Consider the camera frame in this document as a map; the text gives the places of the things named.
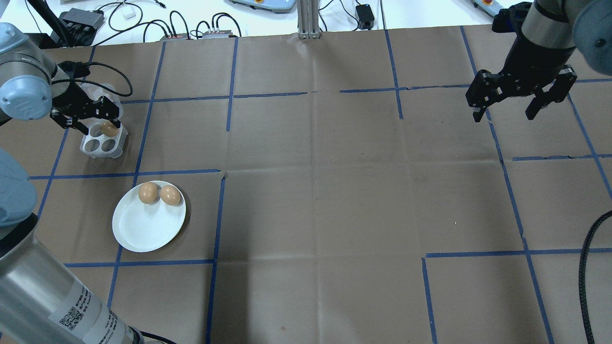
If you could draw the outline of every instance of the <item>blue tape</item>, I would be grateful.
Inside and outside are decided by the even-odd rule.
[[[472,66],[472,71],[474,72],[474,75],[476,75],[477,71],[476,71],[476,64],[474,63],[474,57],[472,55],[472,50],[469,47],[469,42],[468,42],[468,38],[465,34],[465,30],[463,29],[463,26],[460,26],[460,31],[461,31],[461,36],[463,37],[463,43],[465,44],[465,48],[466,51],[468,52],[468,57],[469,57],[469,63]],[[534,285],[534,291],[535,291],[535,296],[537,298],[537,302],[538,302],[538,306],[540,307],[540,314],[542,316],[542,321],[544,323],[544,328],[546,329],[546,333],[547,333],[547,337],[548,337],[548,343],[549,344],[553,344],[554,340],[553,340],[553,334],[550,331],[550,325],[548,323],[548,316],[546,314],[546,310],[544,308],[544,303],[542,301],[542,295],[540,293],[540,286],[537,282],[537,277],[536,277],[536,273],[535,270],[533,268],[533,263],[531,262],[531,256],[529,255],[529,247],[527,245],[527,240],[523,237],[523,222],[521,221],[521,217],[518,213],[518,207],[517,207],[517,202],[516,199],[514,197],[514,191],[512,190],[512,185],[510,183],[510,178],[508,177],[508,169],[506,168],[506,164],[504,163],[504,156],[502,154],[501,151],[501,147],[499,145],[499,140],[497,138],[497,133],[495,132],[495,127],[493,126],[493,121],[491,120],[491,113],[489,112],[489,110],[486,110],[486,114],[487,114],[487,119],[489,122],[489,128],[491,130],[491,135],[493,136],[493,140],[495,141],[495,146],[496,149],[498,151],[498,156],[499,156],[499,163],[502,166],[502,170],[504,172],[504,179],[506,180],[506,188],[508,189],[508,195],[510,197],[510,202],[512,203],[512,210],[514,211],[514,217],[515,220],[517,221],[517,226],[518,226],[518,231],[521,235],[521,240],[523,241],[523,250],[525,253],[525,257],[527,258],[527,263],[529,266],[529,272],[531,274],[531,282]]]
[[[221,187],[219,190],[219,206],[217,208],[217,230],[215,235],[215,252],[213,254],[214,262],[212,263],[211,287],[208,294],[208,314],[206,317],[206,344],[211,342],[212,330],[212,306],[215,299],[215,284],[217,283],[217,260],[219,257],[219,242],[221,240],[221,221],[223,218],[223,198],[225,196],[225,178],[221,179]]]
[[[45,188],[45,193],[40,199],[40,207],[38,211],[38,217],[42,215],[42,210],[45,207],[45,203],[47,202],[47,196],[49,195],[49,190],[51,189],[51,183],[53,182],[53,176],[55,175],[55,171],[58,168],[59,158],[62,155],[62,151],[64,150],[64,145],[66,143],[66,138],[68,137],[68,129],[64,130],[64,137],[62,137],[62,143],[59,144],[58,154],[55,157],[55,162],[53,163],[53,168],[51,169],[51,175],[49,177],[49,181],[47,182],[47,187]]]
[[[199,174],[199,173],[219,173],[221,170],[209,169],[209,170],[176,170],[176,171],[152,171],[152,172],[139,172],[139,176],[161,176],[167,174]]]
[[[389,49],[389,59],[391,60],[391,71],[393,72],[393,84],[395,85],[395,100],[397,101],[397,112],[400,115],[400,119],[404,119],[404,114],[401,109],[401,98],[400,90],[398,89],[397,82],[397,71],[395,70],[395,59],[393,57],[393,49],[391,48],[391,39],[389,38],[389,31],[385,29],[385,38],[387,39],[387,48]]]
[[[436,322],[433,318],[433,306],[431,304],[431,291],[429,289],[429,275],[427,274],[427,263],[425,258],[421,258],[423,265],[423,283],[425,284],[425,300],[427,300],[427,313],[429,314],[429,327],[431,330],[431,342],[438,344],[438,335],[436,334]]]
[[[525,248],[525,258],[527,258],[527,265],[529,267],[529,273],[531,274],[531,282],[534,285],[535,298],[537,299],[538,307],[540,308],[540,314],[542,315],[542,321],[544,322],[544,329],[546,330],[546,337],[548,337],[548,344],[554,344],[553,333],[550,331],[550,324],[548,322],[548,315],[546,314],[546,308],[544,307],[544,301],[542,299],[542,293],[540,292],[540,285],[537,281],[536,270],[534,269],[534,263],[531,260],[531,254],[529,254],[529,246],[527,240],[523,239],[523,247]]]
[[[576,117],[576,121],[578,121],[578,125],[580,126],[580,130],[582,130],[582,134],[584,135],[584,139],[586,140],[586,144],[589,146],[589,149],[591,150],[591,156],[595,160],[595,164],[597,165],[597,169],[599,170],[599,174],[602,177],[603,184],[605,185],[606,190],[608,191],[608,196],[610,196],[610,198],[612,198],[612,189],[610,188],[610,183],[608,182],[608,177],[606,177],[606,174],[603,171],[602,163],[599,161],[599,156],[597,155],[597,152],[595,152],[595,147],[593,146],[593,143],[591,142],[591,139],[589,138],[589,135],[586,133],[586,128],[584,127],[584,124],[582,123],[582,119],[580,119],[580,115],[578,114],[578,109],[576,108],[576,105],[574,104],[574,102],[572,100],[572,96],[568,94],[567,95],[567,100],[569,100],[569,102],[570,102],[570,104],[572,106],[572,110],[574,111],[574,116]]]
[[[363,88],[363,89],[341,89],[340,93],[366,93],[366,92],[387,92],[387,91],[397,91],[401,89],[402,91],[407,90],[408,88],[402,87],[388,87],[388,88]]]
[[[117,284],[117,273],[119,272],[119,262],[121,262],[121,253],[123,252],[123,247],[121,247],[121,245],[118,245],[118,246],[119,247],[117,248],[117,257],[115,258],[115,262],[114,262],[113,278],[111,279],[111,288],[108,291],[108,300],[106,301],[106,306],[108,308],[111,308],[111,306],[113,305],[114,287]]]
[[[492,257],[492,256],[520,256],[525,251],[483,251],[483,252],[441,252],[428,253],[427,258],[456,258],[456,257]]]
[[[308,92],[286,92],[286,93],[263,93],[263,94],[241,94],[234,98],[263,98],[263,97],[287,97],[292,95],[308,94]]]
[[[236,78],[236,57],[238,56],[238,38],[234,41],[234,56],[231,63],[231,79],[229,80],[229,103],[228,103],[228,119],[225,125],[225,131],[229,132],[231,127],[231,107],[234,100],[234,79]]]

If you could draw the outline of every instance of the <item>black cable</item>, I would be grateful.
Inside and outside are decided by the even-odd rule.
[[[319,12],[319,18],[321,19],[321,22],[323,23],[323,26],[325,26],[325,31],[327,31],[327,24],[325,24],[325,20],[323,20],[323,16],[321,15],[321,12]]]
[[[36,24],[36,27],[38,28],[39,32],[42,33],[42,31],[40,30],[40,26],[38,26],[38,21],[36,21],[36,18],[34,18],[34,15],[32,14],[32,11],[30,11],[30,7],[28,6],[28,0],[23,0],[23,2],[26,3],[26,8],[28,9],[28,12],[30,12],[30,15],[32,16],[32,19],[34,19],[34,23]]]
[[[125,30],[121,30],[121,31],[117,32],[116,34],[112,35],[111,37],[109,37],[109,38],[107,38],[107,39],[104,39],[104,40],[101,40],[101,41],[99,41],[98,43],[96,43],[96,44],[92,45],[92,47],[97,47],[97,46],[99,46],[100,44],[106,43],[107,41],[109,41],[109,40],[111,40],[111,39],[113,39],[113,38],[117,37],[118,35],[120,35],[120,34],[122,34],[122,33],[124,33],[124,32],[130,31],[130,30],[135,29],[135,28],[137,28],[137,27],[139,27],[139,26],[142,26],[142,25],[147,25],[147,24],[149,24],[149,23],[150,23],[150,21],[145,21],[144,23],[140,23],[140,24],[138,24],[138,25],[134,25],[134,26],[132,26],[131,28],[127,28],[127,29],[125,29]]]
[[[330,0],[327,5],[323,6],[322,8],[319,9],[320,10],[324,10],[325,8],[327,8],[327,6],[329,6],[334,0]]]
[[[187,26],[187,21],[185,20],[185,17],[183,17],[183,15],[179,12],[179,11],[170,11],[170,27],[172,28],[172,32],[174,33],[174,36],[176,37],[176,30],[174,29],[174,24],[172,24],[172,14],[178,14],[181,19],[183,19],[183,23],[185,24],[185,33],[187,34],[187,39],[189,39],[189,27]]]
[[[159,340],[160,342],[164,342],[166,344],[176,344],[173,341],[171,341],[170,339],[166,339],[166,338],[162,337],[161,335],[152,334],[152,333],[148,333],[148,332],[145,332],[145,331],[140,331],[140,334],[142,334],[143,336],[145,336],[147,338]]]
[[[191,31],[189,31],[189,34],[191,36],[194,36],[195,39],[200,39],[200,38],[204,37],[204,33],[202,31],[200,31],[200,30],[191,30]]]
[[[202,25],[202,24],[206,24],[206,27],[208,28],[208,31],[209,31],[209,32],[211,31],[211,26],[208,24],[208,22],[207,22],[206,20],[200,21],[200,22],[199,22],[199,23],[196,25],[196,27],[195,27],[195,31],[196,31],[196,32],[195,32],[195,33],[196,33],[196,37],[195,37],[195,39],[200,39],[200,38],[204,37],[204,33],[203,33],[202,31],[200,31],[200,25]],[[198,37],[198,32],[202,33],[202,37]]]
[[[124,6],[124,5],[134,6],[134,7],[136,7],[140,11],[140,18],[138,19],[136,24],[132,25],[132,27],[142,23],[143,17],[144,17],[143,8],[138,6],[138,5],[136,5],[136,4],[132,4],[131,2],[127,2],[127,1],[126,2],[124,2],[124,1],[121,1],[121,2],[119,2],[119,1],[118,2],[109,2],[107,4],[99,6],[97,8],[97,10],[102,10],[104,7],[108,7],[108,6],[112,6],[112,5],[117,5],[117,6],[115,6],[115,8],[113,8],[113,11],[111,12],[111,14],[108,16],[108,19],[106,20],[108,22],[108,27],[111,28],[111,30],[116,31],[116,32],[120,32],[120,31],[126,30],[126,29],[122,29],[122,30],[115,29],[113,27],[113,25],[111,24],[111,19],[113,18],[113,15],[117,12],[118,9],[121,8],[121,6]]]
[[[162,20],[159,20],[159,19],[154,19],[154,20],[151,20],[151,21],[150,21],[150,22],[147,24],[147,26],[145,26],[145,27],[144,27],[144,32],[143,32],[143,43],[146,43],[147,29],[149,28],[149,25],[151,25],[151,24],[155,24],[155,25],[159,26],[159,27],[160,27],[160,28],[163,30],[163,36],[164,36],[164,37],[166,37],[166,38],[168,38],[168,33],[166,32],[166,29],[164,29],[162,25],[160,25],[160,24],[156,23],[156,21],[162,21]]]
[[[342,0],[340,0],[340,4],[342,5],[342,9],[346,12],[346,14],[348,14],[349,17],[353,18],[353,20],[357,22],[357,27],[352,30],[352,31],[357,31],[357,29],[359,29],[359,20],[357,20],[357,18],[355,18],[352,14],[348,13],[346,8],[344,7],[344,2],[342,2]]]
[[[387,29],[387,21],[384,19],[384,9],[383,9],[383,0],[380,0],[381,5],[381,13],[382,13],[382,28]]]
[[[612,211],[601,215],[584,239],[582,245],[582,251],[580,252],[580,263],[578,265],[578,296],[580,297],[580,311],[582,312],[582,323],[584,325],[584,334],[586,335],[586,341],[588,344],[595,344],[595,338],[593,337],[593,330],[591,329],[591,320],[589,319],[589,308],[586,304],[586,258],[589,255],[589,249],[591,247],[591,241],[595,232],[599,226],[605,221],[612,217]]]
[[[224,13],[220,16],[217,17],[217,22],[215,24],[217,24],[217,29],[219,28],[219,19],[223,18],[223,17],[228,17],[229,19],[232,19],[232,21],[234,22],[234,24],[236,24],[236,27],[238,28],[238,35],[240,37],[242,37],[242,31],[240,30],[240,25],[238,25],[238,22],[234,19],[234,17],[232,17],[231,15]]]

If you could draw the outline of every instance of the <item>sticker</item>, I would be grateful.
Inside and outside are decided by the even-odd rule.
[[[121,344],[126,336],[133,339],[129,327],[78,279],[49,320],[85,344]]]

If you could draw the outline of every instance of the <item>egg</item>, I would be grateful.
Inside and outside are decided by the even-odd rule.
[[[157,199],[157,184],[145,182],[138,189],[138,198],[144,204],[151,204]]]
[[[181,193],[172,185],[162,187],[162,191],[159,195],[162,201],[170,206],[178,205],[181,202]]]
[[[111,122],[105,121],[100,124],[100,131],[108,137],[115,137],[119,133],[119,128],[115,127]]]

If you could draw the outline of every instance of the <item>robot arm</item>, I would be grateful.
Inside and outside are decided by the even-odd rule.
[[[591,68],[612,75],[611,0],[522,2],[500,11],[492,30],[516,32],[517,38],[502,70],[478,71],[466,93],[476,122],[488,107],[508,97],[535,95],[525,111],[530,120],[551,102],[562,102],[577,79],[567,64],[576,47]]]
[[[107,97],[91,100],[73,81],[89,74],[85,71],[68,75],[16,27],[0,23],[0,125],[10,118],[39,119],[50,113],[62,128],[84,135],[88,128],[79,119],[107,119],[119,128],[117,105]]]

